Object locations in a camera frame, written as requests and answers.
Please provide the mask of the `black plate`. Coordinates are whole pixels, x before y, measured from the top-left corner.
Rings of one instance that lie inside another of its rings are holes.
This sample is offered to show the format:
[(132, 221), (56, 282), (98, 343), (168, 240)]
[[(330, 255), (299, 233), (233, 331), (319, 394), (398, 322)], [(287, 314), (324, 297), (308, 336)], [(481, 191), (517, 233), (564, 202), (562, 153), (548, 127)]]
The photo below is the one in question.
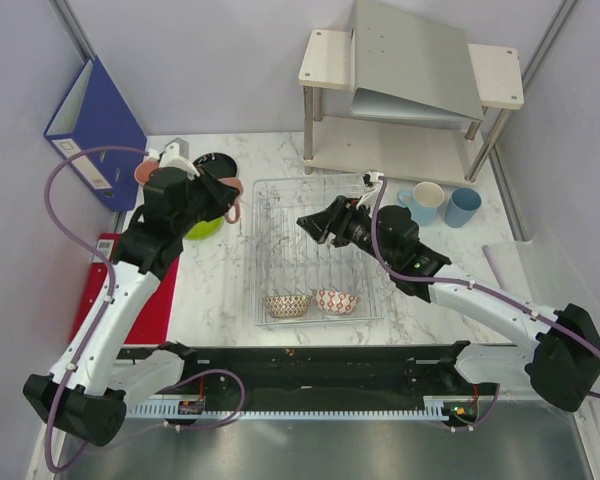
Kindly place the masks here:
[(195, 168), (203, 178), (216, 180), (236, 178), (238, 166), (236, 161), (225, 153), (211, 152), (204, 154), (193, 161)]

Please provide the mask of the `lime green plate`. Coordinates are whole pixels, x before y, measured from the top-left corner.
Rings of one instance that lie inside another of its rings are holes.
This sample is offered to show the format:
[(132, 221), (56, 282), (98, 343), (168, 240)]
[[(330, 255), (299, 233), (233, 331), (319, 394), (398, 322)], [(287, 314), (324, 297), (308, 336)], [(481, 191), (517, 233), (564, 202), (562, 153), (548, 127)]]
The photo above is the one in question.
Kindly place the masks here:
[(187, 240), (202, 240), (216, 233), (224, 224), (224, 218), (197, 223), (186, 235)]

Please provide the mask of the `white wire dish rack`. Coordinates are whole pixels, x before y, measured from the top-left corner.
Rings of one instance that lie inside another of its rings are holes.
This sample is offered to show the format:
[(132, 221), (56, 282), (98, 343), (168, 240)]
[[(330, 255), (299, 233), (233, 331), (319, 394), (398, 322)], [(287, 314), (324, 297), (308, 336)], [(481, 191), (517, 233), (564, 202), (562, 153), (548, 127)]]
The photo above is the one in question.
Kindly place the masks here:
[[(315, 243), (297, 224), (299, 217), (324, 210), (338, 195), (359, 197), (364, 184), (355, 174), (264, 179), (253, 185), (250, 295), (255, 324), (261, 327), (369, 322), (382, 317), (376, 267), (353, 245)], [(361, 298), (350, 316), (318, 313), (313, 300), (300, 318), (274, 319), (264, 298), (309, 295), (316, 289)]]

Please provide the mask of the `pink tumbler cup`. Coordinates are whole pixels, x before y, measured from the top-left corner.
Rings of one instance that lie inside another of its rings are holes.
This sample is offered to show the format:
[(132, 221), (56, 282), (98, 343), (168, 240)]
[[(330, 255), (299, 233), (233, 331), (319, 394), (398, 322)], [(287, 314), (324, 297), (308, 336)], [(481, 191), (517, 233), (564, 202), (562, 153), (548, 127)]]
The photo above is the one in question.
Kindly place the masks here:
[(145, 185), (152, 173), (160, 168), (160, 162), (148, 159), (141, 162), (134, 170), (134, 179), (139, 185)]

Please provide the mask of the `blue and red patterned bowl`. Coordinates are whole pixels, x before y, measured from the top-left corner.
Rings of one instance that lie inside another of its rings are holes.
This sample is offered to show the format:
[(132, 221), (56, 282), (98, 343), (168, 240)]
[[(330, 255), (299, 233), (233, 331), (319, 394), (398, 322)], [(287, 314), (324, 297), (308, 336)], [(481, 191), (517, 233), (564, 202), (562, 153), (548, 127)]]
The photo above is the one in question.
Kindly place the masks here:
[(350, 316), (361, 301), (352, 293), (328, 289), (316, 289), (311, 297), (318, 313), (326, 316)]

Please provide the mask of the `brown patterned bowl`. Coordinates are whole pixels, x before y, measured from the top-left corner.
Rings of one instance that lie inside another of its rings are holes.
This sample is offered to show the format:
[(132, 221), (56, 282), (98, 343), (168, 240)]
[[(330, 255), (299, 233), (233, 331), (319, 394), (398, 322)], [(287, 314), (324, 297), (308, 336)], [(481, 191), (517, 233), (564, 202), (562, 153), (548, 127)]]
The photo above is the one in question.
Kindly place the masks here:
[(274, 319), (303, 317), (311, 304), (309, 295), (277, 295), (264, 298), (265, 307)]

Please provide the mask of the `light blue ceramic mug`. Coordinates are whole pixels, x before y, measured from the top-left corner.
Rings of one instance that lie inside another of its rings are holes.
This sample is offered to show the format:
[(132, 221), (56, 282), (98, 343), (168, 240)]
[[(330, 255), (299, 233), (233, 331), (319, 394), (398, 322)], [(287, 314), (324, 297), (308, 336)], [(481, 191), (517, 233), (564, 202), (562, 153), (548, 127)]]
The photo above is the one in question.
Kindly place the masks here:
[(411, 190), (397, 193), (398, 204), (410, 211), (411, 219), (419, 226), (430, 225), (445, 201), (441, 186), (433, 182), (420, 182)]

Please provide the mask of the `light blue tumbler cup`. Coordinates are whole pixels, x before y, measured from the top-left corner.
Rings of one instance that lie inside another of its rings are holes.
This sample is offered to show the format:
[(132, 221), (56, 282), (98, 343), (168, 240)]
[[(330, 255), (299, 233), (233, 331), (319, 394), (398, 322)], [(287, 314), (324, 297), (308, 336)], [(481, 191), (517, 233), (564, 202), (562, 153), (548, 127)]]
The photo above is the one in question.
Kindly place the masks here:
[(480, 194), (471, 188), (457, 188), (450, 195), (444, 221), (451, 228), (461, 228), (468, 223), (482, 205)]

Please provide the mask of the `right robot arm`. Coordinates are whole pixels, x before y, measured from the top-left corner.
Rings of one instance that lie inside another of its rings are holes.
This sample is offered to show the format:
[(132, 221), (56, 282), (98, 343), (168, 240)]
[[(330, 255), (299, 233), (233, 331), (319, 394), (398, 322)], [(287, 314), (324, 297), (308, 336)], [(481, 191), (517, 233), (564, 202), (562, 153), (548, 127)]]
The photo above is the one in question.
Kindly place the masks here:
[(600, 335), (590, 314), (523, 301), (483, 283), (424, 245), (406, 208), (369, 209), (337, 197), (326, 209), (298, 218), (316, 243), (354, 245), (374, 257), (404, 294), (465, 315), (507, 339), (505, 345), (463, 343), (438, 368), (447, 392), (493, 383), (532, 390), (549, 404), (575, 412), (600, 377)]

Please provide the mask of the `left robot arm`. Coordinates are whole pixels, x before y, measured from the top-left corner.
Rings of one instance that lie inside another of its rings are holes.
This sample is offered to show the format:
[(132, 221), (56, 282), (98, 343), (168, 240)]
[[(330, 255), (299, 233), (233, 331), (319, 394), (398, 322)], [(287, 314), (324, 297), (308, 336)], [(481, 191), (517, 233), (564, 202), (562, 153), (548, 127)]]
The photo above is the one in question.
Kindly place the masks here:
[(46, 375), (32, 374), (25, 398), (45, 422), (95, 446), (120, 430), (128, 410), (172, 387), (188, 393), (199, 369), (187, 349), (156, 348), (135, 366), (115, 371), (117, 355), (145, 304), (183, 251), (183, 240), (201, 221), (224, 216), (243, 186), (236, 177), (195, 177), (175, 167), (155, 170), (143, 187), (143, 203), (120, 236), (95, 304), (69, 347)]

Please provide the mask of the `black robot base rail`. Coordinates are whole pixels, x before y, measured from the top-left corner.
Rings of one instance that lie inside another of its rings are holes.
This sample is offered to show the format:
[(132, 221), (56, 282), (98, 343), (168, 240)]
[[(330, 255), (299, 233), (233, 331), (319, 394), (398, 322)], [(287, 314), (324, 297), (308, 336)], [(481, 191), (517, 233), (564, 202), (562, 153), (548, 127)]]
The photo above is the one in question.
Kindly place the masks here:
[(427, 396), (486, 398), (493, 383), (464, 380), (451, 346), (184, 347), (163, 349), (185, 360), (182, 387), (220, 407), (423, 407)]

